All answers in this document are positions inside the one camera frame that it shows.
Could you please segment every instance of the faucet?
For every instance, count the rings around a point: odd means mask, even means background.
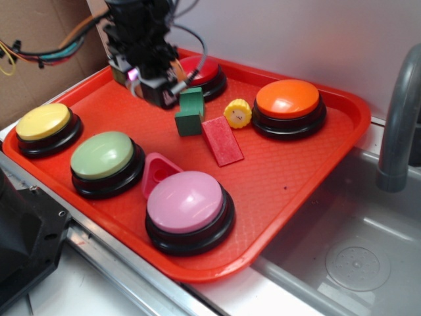
[[[408,166],[421,165],[421,43],[405,57],[393,90],[377,168],[377,187],[399,192]]]

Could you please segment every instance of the red button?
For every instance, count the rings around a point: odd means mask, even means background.
[[[180,61],[187,77],[190,76],[190,74],[196,69],[201,58],[202,56],[192,56]],[[214,59],[207,57],[202,69],[193,79],[190,86],[199,86],[211,81],[218,74],[218,70],[219,64]]]

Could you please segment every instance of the stainless steel sink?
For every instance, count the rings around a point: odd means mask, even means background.
[[[254,268],[326,315],[421,315],[421,172],[390,194],[354,148]]]

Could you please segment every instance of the green block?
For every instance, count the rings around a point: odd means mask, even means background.
[[[205,98],[202,88],[190,88],[180,93],[180,111],[196,112],[205,116]]]
[[[180,93],[180,112],[175,119],[180,136],[202,134],[202,122],[205,116],[205,99],[202,88],[190,88]]]
[[[202,134],[203,116],[196,112],[176,113],[176,124],[180,136],[192,136]]]

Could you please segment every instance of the cardboard box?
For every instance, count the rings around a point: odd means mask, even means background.
[[[0,39],[8,45],[21,40],[23,51],[56,49],[90,14],[86,0],[3,1]],[[13,76],[0,73],[0,130],[107,65],[96,28],[89,32],[79,52],[63,64],[39,69],[19,60]],[[11,69],[6,56],[0,59],[0,66]]]

